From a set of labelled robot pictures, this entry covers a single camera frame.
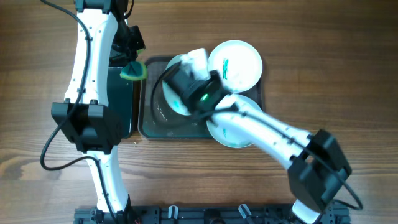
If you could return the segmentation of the green yellow sponge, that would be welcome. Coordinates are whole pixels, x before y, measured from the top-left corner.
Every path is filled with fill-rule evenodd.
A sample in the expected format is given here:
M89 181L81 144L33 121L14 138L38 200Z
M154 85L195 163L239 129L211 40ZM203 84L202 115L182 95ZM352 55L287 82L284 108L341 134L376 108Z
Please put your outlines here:
M147 67L143 62L131 61L120 73L120 77L129 81L145 80L148 76Z

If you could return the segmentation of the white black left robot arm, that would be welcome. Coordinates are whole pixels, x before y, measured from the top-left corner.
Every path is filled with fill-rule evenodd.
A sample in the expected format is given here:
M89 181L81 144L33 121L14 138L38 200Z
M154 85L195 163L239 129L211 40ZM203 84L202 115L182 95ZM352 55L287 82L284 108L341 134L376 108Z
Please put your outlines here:
M134 82L147 75L137 60L145 49L140 30L129 26L132 1L75 1L71 17L78 37L70 84L51 115L86 161L97 194L79 208L75 223L139 223L121 177L118 146L133 124Z

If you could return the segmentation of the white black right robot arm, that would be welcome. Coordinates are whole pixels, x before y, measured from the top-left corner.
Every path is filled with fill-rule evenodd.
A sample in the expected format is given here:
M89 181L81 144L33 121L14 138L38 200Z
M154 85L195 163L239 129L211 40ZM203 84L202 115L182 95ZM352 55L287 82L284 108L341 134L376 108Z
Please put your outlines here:
M199 79L175 64L160 77L181 97L193 120L225 128L277 160L296 198L292 213L302 223L317 222L352 173L336 138L322 129L312 134L289 126L224 89L216 70L209 75Z

